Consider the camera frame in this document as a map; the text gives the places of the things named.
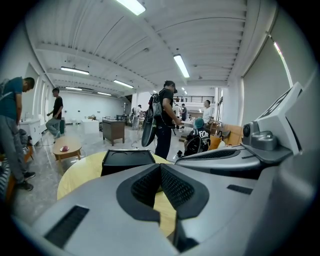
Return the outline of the oval wooden coffee table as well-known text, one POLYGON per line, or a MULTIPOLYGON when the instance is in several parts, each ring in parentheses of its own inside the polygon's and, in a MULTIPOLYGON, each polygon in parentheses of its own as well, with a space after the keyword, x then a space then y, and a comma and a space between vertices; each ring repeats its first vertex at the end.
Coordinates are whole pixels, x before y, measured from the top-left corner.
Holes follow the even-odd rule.
POLYGON ((58 162, 58 168, 61 174, 64 173, 62 160, 71 157, 78 157, 81 160, 82 144, 77 137, 61 136, 53 144, 53 155, 58 162))

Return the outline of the black oval bag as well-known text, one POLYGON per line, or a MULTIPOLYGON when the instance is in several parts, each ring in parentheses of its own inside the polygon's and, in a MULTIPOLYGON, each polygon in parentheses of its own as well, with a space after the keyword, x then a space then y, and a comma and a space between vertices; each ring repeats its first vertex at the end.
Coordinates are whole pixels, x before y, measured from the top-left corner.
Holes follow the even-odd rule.
POLYGON ((143 122, 143 133, 141 138, 141 145, 147 147, 150 145, 156 135, 157 122, 152 118, 145 119, 143 122))

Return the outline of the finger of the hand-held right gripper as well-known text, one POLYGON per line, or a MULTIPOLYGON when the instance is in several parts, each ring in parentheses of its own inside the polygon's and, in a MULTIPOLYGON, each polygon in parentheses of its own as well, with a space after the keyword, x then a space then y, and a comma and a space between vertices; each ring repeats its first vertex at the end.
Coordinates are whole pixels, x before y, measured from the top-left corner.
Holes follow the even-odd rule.
POLYGON ((239 149, 224 149, 224 150, 210 150, 202 153, 197 153, 189 156, 183 156, 179 160, 214 160, 227 159, 239 155, 239 149))
POLYGON ((258 179, 262 172, 261 161, 249 151, 225 159, 178 159, 175 164, 203 173, 245 179, 258 179))

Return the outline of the striped blanket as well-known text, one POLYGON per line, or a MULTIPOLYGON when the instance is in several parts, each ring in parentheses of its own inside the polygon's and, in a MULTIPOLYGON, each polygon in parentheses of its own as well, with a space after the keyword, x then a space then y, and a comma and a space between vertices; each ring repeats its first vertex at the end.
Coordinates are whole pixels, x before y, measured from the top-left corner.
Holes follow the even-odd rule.
POLYGON ((0 198, 4 201, 9 191, 11 171, 7 161, 0 162, 0 198))

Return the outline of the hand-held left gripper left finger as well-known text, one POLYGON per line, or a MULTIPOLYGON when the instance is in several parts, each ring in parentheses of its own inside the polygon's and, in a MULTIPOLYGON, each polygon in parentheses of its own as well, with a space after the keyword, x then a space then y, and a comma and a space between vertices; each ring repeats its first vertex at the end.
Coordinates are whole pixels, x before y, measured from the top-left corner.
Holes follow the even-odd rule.
POLYGON ((44 256, 176 256, 154 209, 159 164, 92 179, 18 230, 44 256))

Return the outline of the black grey backpack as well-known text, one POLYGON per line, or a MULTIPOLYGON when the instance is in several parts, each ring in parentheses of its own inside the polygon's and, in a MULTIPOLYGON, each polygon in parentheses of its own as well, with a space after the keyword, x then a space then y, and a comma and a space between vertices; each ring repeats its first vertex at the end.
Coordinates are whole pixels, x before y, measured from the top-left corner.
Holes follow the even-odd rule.
POLYGON ((160 100, 160 96, 158 93, 154 93, 151 95, 149 102, 148 102, 148 110, 146 113, 146 118, 148 121, 151 119, 158 119, 162 118, 162 103, 160 100))

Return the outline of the grey roller blind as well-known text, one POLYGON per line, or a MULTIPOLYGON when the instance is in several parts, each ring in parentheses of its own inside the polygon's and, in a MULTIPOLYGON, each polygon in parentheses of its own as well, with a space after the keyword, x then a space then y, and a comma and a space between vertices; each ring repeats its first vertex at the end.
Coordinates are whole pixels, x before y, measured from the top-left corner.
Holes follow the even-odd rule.
POLYGON ((243 78, 242 124, 258 118, 285 91, 293 79, 288 55, 289 28, 274 27, 243 78))

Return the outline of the black box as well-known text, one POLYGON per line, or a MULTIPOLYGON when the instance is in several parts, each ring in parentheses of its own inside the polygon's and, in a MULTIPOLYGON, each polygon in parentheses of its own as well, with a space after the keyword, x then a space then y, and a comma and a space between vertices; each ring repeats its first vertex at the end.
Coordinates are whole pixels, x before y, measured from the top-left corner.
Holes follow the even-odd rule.
POLYGON ((155 164, 149 150, 108 150, 102 160, 101 177, 135 167, 155 164))

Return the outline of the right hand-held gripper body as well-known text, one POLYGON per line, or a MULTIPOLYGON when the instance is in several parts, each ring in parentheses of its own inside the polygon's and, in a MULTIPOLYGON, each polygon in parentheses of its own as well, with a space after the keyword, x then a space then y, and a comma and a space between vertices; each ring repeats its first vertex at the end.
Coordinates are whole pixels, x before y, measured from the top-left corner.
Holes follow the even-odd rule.
POLYGON ((276 165, 319 149, 319 73, 296 82, 261 115, 243 125, 241 143, 261 162, 276 165))

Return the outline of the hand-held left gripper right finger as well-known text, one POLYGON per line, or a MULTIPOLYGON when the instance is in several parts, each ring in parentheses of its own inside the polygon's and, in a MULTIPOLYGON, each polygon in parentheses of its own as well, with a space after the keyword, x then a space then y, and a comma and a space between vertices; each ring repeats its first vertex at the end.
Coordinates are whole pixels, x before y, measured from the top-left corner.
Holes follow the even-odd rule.
POLYGON ((296 255, 318 194, 318 172, 283 163, 258 180, 163 164, 162 188, 176 209, 174 239, 160 256, 296 255))

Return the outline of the dark wooden cabinet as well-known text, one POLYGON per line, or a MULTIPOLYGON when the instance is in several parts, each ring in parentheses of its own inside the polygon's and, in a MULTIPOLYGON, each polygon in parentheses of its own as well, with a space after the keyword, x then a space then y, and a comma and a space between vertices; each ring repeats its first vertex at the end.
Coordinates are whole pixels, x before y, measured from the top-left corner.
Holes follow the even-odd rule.
POLYGON ((123 120, 103 120, 102 121, 102 139, 108 140, 112 146, 115 140, 122 139, 125 143, 125 122, 123 120))

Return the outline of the white pedestal block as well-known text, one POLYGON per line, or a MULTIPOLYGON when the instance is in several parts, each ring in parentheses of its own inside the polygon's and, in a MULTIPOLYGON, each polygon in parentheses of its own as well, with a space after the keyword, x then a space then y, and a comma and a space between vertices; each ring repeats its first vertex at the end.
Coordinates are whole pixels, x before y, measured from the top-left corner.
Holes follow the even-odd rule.
POLYGON ((82 119, 81 129, 85 134, 98 134, 99 121, 94 119, 82 119))

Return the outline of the black metal railing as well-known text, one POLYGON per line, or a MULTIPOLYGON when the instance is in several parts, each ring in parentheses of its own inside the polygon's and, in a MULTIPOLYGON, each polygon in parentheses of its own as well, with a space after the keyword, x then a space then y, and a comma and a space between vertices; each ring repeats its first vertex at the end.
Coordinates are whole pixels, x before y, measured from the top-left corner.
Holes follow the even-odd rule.
POLYGON ((192 96, 192 95, 178 95, 173 97, 175 102, 183 103, 204 103, 210 101, 211 104, 215 102, 214 96, 192 96))

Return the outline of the white sink cabinet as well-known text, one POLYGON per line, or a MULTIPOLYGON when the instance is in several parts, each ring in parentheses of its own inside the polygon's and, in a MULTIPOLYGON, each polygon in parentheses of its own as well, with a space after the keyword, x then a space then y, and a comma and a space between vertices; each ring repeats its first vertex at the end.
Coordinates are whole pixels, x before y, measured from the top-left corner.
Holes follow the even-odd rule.
POLYGON ((40 119, 22 121, 20 122, 19 127, 25 130, 27 135, 31 136, 33 145, 35 145, 42 137, 40 119))

